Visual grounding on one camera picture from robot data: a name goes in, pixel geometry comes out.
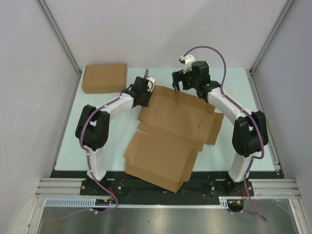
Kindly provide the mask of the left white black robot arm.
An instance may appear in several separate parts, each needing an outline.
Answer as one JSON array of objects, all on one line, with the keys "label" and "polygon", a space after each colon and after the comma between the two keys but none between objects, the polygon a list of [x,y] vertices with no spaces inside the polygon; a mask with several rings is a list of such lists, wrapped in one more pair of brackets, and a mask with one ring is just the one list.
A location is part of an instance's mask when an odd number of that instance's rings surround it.
[{"label": "left white black robot arm", "polygon": [[99,107],[83,107],[75,136],[79,139],[81,148],[86,151],[87,175],[93,179],[90,188],[97,195],[104,194],[108,189],[108,183],[103,180],[106,169],[102,148],[108,140],[110,121],[134,107],[149,106],[155,83],[155,77],[136,77],[135,82],[120,91],[113,100]]}]

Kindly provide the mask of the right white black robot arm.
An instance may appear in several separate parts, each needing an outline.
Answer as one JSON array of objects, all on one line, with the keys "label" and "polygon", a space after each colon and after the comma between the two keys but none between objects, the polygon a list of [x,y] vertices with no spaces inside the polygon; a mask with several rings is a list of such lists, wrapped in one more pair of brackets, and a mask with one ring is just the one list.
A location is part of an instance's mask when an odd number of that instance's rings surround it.
[{"label": "right white black robot arm", "polygon": [[232,145],[235,156],[225,180],[225,191],[229,195],[237,195],[247,184],[256,153],[263,154],[264,146],[268,144],[265,115],[262,111],[244,109],[227,95],[222,84],[211,80],[207,62],[193,57],[182,57],[179,61],[184,68],[172,73],[174,90],[195,89],[198,98],[216,107],[234,126]]}]

